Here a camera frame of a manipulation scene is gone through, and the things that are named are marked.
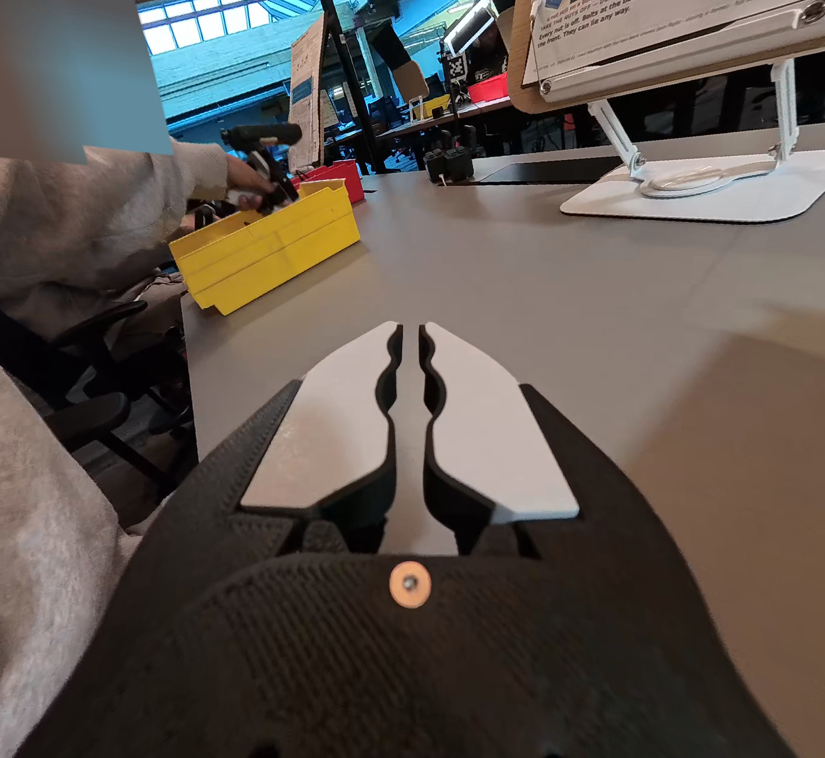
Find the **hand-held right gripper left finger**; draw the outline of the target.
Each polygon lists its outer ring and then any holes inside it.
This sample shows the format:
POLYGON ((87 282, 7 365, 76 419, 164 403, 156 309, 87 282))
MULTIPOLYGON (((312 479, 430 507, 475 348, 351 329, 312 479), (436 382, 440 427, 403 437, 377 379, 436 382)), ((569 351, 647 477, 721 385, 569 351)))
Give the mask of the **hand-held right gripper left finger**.
POLYGON ((403 326, 387 321, 333 351, 299 382, 240 510, 333 524, 354 553, 377 553, 397 490, 390 410, 403 326))

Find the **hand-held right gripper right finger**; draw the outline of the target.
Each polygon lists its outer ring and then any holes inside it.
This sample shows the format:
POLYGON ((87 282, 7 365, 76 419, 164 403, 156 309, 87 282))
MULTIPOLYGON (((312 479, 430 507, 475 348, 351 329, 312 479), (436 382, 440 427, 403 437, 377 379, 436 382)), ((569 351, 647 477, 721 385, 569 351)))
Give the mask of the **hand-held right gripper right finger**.
POLYGON ((418 330, 425 376, 423 495, 468 555, 491 526, 572 520, 580 506, 519 381, 435 322, 418 330))

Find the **yellow plastic bin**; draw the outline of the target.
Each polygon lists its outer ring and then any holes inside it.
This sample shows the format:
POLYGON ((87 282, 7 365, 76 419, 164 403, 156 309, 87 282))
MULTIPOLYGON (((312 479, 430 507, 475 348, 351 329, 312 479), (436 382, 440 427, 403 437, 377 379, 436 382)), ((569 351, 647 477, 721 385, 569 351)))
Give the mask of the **yellow plastic bin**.
POLYGON ((170 251, 199 308, 226 317, 360 238, 345 188, 323 189, 268 216, 239 211, 170 251))

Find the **person's left forearm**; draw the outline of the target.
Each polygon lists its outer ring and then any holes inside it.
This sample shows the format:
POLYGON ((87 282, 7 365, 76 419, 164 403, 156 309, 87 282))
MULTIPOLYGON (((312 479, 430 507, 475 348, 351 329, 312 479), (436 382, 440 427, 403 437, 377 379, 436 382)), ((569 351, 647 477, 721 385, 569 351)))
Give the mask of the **person's left forearm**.
POLYGON ((85 147, 87 163, 1 162, 1 309, 46 340, 146 289, 191 199, 228 187, 216 144, 85 147))

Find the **grey desk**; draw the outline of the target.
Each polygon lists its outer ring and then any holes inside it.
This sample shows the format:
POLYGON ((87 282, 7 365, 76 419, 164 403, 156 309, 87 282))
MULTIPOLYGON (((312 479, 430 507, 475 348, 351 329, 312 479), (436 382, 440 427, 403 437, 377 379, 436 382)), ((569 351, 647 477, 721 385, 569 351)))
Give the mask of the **grey desk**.
POLYGON ((558 186, 365 179, 361 243, 224 318, 185 297, 199 457, 286 382, 404 327, 382 550, 455 553, 428 515, 418 327, 528 382, 631 478, 798 756, 823 756, 823 201, 785 223, 569 217, 558 186))

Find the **black desk panel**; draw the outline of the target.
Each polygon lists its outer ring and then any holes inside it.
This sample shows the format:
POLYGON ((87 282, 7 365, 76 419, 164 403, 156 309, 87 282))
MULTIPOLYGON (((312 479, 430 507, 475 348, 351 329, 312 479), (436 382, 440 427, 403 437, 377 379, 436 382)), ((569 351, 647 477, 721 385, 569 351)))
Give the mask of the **black desk panel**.
POLYGON ((528 162, 507 161, 499 170, 476 177, 474 186, 591 186, 624 165, 618 157, 597 156, 528 162))

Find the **person's left hand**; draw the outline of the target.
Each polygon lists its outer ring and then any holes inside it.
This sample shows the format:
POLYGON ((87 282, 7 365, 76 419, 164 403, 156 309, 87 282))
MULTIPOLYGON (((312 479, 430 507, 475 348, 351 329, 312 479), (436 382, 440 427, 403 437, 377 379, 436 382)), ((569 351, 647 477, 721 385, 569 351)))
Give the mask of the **person's left hand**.
POLYGON ((228 173, 223 202, 241 211, 257 211, 264 207, 265 197, 272 194, 275 184, 243 160, 226 154, 228 173))

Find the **cardboard panel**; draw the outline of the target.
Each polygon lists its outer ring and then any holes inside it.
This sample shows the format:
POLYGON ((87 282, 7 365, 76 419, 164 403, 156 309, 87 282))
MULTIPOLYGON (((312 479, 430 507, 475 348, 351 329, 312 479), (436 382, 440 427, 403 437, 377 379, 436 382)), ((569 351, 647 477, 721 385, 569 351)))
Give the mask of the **cardboard panel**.
POLYGON ((324 126, 319 93, 325 38, 325 14, 322 13, 291 45, 289 121, 302 131, 302 138, 288 153, 292 173, 315 167, 323 158, 324 126))

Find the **red plastic bin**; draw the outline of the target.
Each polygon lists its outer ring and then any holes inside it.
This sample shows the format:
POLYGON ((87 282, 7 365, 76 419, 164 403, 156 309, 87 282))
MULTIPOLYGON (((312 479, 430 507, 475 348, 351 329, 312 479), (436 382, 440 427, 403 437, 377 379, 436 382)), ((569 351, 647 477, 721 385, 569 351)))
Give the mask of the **red plastic bin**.
POLYGON ((321 190, 345 188, 348 199, 355 205, 365 198, 360 170, 355 160, 336 161, 311 171, 291 177, 300 198, 314 195, 321 190))

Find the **black power socket block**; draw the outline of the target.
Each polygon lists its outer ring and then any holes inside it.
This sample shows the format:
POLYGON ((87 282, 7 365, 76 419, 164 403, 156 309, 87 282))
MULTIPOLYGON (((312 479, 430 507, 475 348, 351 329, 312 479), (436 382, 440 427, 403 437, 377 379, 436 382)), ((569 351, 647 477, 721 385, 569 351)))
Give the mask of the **black power socket block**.
POLYGON ((424 153, 425 172, 431 184, 456 185, 474 177, 474 153, 478 141, 475 127, 461 126, 459 134, 445 128, 432 136, 431 148, 424 153))

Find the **black office chair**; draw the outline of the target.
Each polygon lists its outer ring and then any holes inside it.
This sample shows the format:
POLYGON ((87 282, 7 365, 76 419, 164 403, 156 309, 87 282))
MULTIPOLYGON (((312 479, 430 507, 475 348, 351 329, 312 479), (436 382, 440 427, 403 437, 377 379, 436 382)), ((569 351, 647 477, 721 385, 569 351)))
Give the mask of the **black office chair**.
POLYGON ((153 481, 158 500, 181 483, 186 461, 194 458, 195 431, 183 334, 173 327, 151 335, 126 356, 113 355, 107 334, 115 325, 148 309, 144 300, 119 303, 45 340, 19 321, 1 314, 2 368, 51 408, 46 425, 69 453, 100 443, 153 481), (159 408, 150 434, 180 440, 168 470, 149 461, 116 436, 131 405, 148 397, 159 408))

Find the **wooden backing board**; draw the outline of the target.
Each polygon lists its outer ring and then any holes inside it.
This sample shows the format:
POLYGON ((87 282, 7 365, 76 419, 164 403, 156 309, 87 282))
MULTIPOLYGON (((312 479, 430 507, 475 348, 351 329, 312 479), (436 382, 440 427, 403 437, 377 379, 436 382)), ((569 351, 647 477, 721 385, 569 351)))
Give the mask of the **wooden backing board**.
POLYGON ((517 110, 526 114, 550 113, 556 110, 570 110, 585 103, 584 99, 562 98, 548 104, 545 102, 538 86, 522 86, 531 43, 531 0, 516 0, 512 21, 509 63, 508 96, 510 103, 517 110))

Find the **person's grey sweatshirt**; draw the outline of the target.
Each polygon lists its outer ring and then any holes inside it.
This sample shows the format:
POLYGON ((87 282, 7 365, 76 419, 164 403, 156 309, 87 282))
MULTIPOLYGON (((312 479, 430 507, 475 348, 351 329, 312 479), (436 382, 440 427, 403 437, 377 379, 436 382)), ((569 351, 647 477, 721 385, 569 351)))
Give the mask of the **person's grey sweatshirt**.
POLYGON ((114 507, 1 372, 1 756, 14 756, 98 629, 160 513, 114 507))

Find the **white tilting stand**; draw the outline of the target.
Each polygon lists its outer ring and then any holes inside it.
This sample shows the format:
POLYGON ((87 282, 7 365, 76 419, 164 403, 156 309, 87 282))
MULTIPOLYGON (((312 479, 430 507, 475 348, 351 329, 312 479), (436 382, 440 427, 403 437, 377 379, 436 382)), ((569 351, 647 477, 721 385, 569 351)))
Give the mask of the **white tilting stand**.
POLYGON ((824 151, 799 143, 795 59, 823 45, 823 0, 797 0, 710 34, 629 58, 552 76, 540 83, 548 104, 583 101, 621 166, 560 206, 562 214, 698 223, 760 225, 804 214, 823 195, 824 151), (684 82, 700 71, 738 70, 771 59, 778 138, 767 153, 651 162, 633 143, 608 94, 684 82))

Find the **black steel post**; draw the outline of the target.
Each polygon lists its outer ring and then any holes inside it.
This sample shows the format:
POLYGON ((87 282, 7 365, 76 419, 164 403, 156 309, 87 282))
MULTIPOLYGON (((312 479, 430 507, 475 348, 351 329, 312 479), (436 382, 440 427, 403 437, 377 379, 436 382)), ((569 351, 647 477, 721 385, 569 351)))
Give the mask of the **black steel post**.
POLYGON ((384 157, 379 152, 369 109, 361 93, 356 68, 347 46, 345 33, 342 29, 334 0, 319 1, 324 11, 327 30, 332 35, 336 55, 342 66, 345 82, 348 85, 351 100, 355 106, 356 116, 361 126, 361 138, 365 145, 366 157, 364 162, 359 162, 359 166, 364 174, 366 174, 368 166, 371 166, 375 174, 385 174, 387 171, 384 157))

